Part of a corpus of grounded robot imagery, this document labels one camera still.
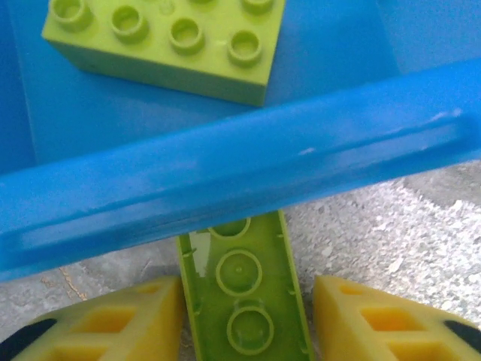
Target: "gray concrete floor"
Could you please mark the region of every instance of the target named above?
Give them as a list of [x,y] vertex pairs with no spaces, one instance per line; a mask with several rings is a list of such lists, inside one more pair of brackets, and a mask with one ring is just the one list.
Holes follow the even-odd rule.
[[[286,210],[307,316],[316,274],[337,275],[481,325],[481,162]],[[178,274],[172,239],[0,284],[0,340],[48,311]],[[183,333],[181,359],[193,359]]]

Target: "blue plastic bar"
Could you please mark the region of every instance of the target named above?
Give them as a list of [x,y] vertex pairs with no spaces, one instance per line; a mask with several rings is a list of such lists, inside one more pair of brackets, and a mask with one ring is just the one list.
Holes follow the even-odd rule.
[[481,59],[0,177],[0,280],[477,158]]

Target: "blue plastic tray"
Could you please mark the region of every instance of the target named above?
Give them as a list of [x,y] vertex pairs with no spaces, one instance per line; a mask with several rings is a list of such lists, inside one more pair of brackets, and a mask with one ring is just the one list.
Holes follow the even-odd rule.
[[288,0],[263,109],[78,71],[46,12],[0,0],[0,280],[481,154],[479,0]]

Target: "lime green duplo brick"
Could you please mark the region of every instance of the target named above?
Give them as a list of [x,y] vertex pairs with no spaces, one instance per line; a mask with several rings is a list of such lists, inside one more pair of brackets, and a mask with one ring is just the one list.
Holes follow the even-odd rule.
[[282,212],[177,246],[198,361],[315,359]]
[[77,67],[262,105],[286,0],[50,0],[43,36]]

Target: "plastic toy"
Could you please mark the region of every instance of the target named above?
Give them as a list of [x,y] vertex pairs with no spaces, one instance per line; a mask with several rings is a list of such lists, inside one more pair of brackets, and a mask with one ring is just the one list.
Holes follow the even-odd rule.
[[47,5],[0,1],[0,281],[481,157],[477,0],[287,1],[255,111],[78,71]]
[[335,277],[317,277],[325,361],[480,361],[481,331],[454,314]]
[[197,361],[314,361],[282,212],[177,243]]
[[38,318],[0,344],[1,361],[177,361],[179,277],[159,278]]
[[50,0],[43,36],[77,67],[262,105],[285,0]]

